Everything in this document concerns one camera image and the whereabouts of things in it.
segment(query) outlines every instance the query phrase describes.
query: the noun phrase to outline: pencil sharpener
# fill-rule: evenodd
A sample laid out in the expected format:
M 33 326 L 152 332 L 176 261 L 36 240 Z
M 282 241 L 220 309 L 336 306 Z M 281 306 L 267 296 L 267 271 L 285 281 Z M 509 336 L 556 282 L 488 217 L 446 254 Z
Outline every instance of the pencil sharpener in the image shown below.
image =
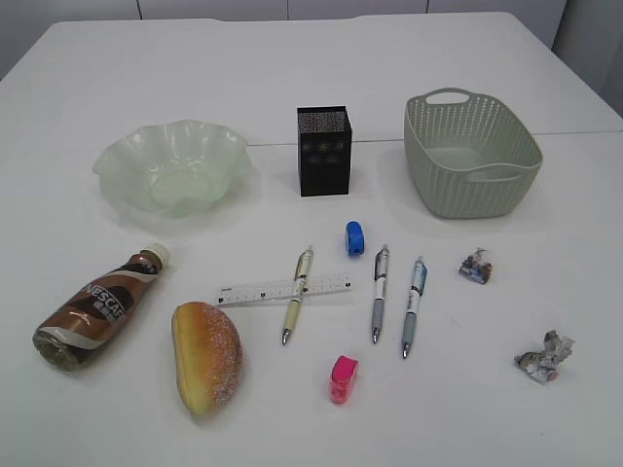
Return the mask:
M 346 245 L 349 256 L 363 255 L 365 249 L 363 230 L 361 229 L 361 225 L 356 221 L 347 223 Z
M 343 404 L 350 397 L 358 367 L 359 362 L 345 355 L 335 362 L 331 372 L 331 400 L 335 404 Z
M 299 108 L 302 197 L 347 195 L 352 129 L 346 107 Z

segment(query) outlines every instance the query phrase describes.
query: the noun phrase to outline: pen grip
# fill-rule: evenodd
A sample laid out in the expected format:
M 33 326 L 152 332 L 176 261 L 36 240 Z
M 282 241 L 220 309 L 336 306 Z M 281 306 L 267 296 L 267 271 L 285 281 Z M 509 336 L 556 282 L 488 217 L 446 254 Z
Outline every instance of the pen grip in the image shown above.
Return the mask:
M 413 337 L 416 333 L 416 325 L 418 323 L 418 317 L 412 311 L 409 311 L 405 315 L 405 324 L 402 328 L 402 342 L 412 344 Z
M 290 329 L 294 331 L 294 328 L 296 327 L 296 320 L 299 318 L 299 311 L 301 311 L 301 302 L 297 302 L 296 300 L 290 301 L 288 304 L 288 312 L 285 315 L 283 329 Z
M 383 310 L 385 307 L 385 301 L 381 299 L 374 300 L 374 308 L 372 311 L 372 327 L 373 328 L 382 328 L 383 327 Z

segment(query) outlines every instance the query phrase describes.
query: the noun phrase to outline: frosted green bowl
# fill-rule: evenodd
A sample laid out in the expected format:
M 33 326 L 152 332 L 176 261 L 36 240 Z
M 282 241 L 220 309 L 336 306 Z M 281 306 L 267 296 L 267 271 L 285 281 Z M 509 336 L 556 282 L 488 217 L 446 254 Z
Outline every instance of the frosted green bowl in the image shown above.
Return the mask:
M 93 166 L 111 203 L 167 217 L 206 210 L 251 169 L 244 138 L 193 120 L 139 128 L 108 146 Z

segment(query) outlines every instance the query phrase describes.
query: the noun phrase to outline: pink sharpener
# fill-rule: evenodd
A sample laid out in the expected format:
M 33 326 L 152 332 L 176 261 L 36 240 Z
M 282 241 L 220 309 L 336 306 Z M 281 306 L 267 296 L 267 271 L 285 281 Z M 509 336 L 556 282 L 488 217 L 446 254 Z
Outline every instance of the pink sharpener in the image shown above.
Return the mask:
M 331 400 L 343 404 L 350 397 L 359 362 L 342 355 L 331 372 Z

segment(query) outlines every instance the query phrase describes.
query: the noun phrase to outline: white wall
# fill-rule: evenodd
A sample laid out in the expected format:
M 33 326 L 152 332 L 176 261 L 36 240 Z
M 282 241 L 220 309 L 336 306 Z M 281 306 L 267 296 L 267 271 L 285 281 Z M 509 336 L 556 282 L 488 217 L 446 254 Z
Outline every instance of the white wall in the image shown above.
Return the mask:
M 224 21 L 263 21 L 288 18 L 287 0 L 139 0 L 139 2 L 143 19 L 214 18 Z
M 623 116 L 623 41 L 610 65 L 601 95 L 619 115 Z
M 140 19 L 136 0 L 0 0 L 0 78 L 59 21 Z
M 288 0 L 290 19 L 426 13 L 426 0 Z
M 552 47 L 567 0 L 429 0 L 429 13 L 507 12 Z
M 623 116 L 623 0 L 568 0 L 553 51 Z

